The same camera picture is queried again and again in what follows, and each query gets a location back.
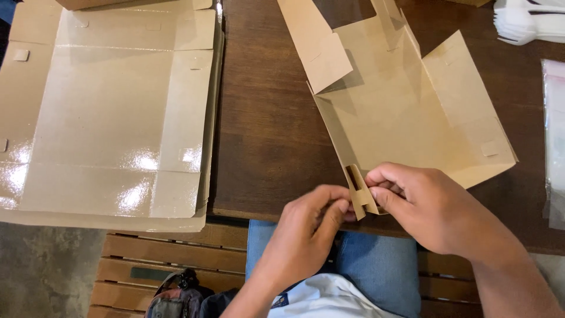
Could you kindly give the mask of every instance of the wooden table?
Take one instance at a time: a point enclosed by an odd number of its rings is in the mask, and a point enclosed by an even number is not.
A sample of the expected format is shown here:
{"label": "wooden table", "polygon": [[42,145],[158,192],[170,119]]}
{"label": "wooden table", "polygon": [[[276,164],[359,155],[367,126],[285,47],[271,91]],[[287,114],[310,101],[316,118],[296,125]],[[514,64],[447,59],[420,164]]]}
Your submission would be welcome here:
{"label": "wooden table", "polygon": [[[370,0],[316,2],[332,28],[375,14]],[[565,231],[548,228],[542,218],[546,196],[540,64],[542,58],[565,61],[565,45],[498,41],[492,4],[397,3],[422,56],[461,30],[520,160],[470,192],[531,252],[565,255]],[[276,221],[287,202],[318,184],[346,181],[276,0],[224,0],[224,13],[227,47],[210,213]],[[368,215],[346,228],[407,236],[392,216]]]}

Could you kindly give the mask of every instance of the wooden bench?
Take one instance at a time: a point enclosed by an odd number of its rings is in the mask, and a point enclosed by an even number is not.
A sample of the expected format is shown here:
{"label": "wooden bench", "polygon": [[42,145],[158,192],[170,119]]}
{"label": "wooden bench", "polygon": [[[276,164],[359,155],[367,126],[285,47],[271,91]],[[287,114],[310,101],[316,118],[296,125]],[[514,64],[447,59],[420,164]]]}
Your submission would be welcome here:
{"label": "wooden bench", "polygon": [[[108,233],[88,318],[143,318],[161,280],[132,278],[132,268],[192,267],[215,292],[245,282],[247,228],[208,223],[200,233]],[[471,264],[457,256],[418,253],[422,318],[482,317]]]}

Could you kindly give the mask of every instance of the blue jeans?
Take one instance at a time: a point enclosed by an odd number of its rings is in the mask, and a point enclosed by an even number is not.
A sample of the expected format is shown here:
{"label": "blue jeans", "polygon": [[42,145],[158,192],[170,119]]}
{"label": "blue jeans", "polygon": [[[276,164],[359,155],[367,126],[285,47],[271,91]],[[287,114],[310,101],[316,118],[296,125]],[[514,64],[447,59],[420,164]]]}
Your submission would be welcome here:
{"label": "blue jeans", "polygon": [[[245,278],[263,254],[277,224],[250,220]],[[344,232],[337,273],[379,308],[406,318],[420,313],[418,255],[413,239]]]}

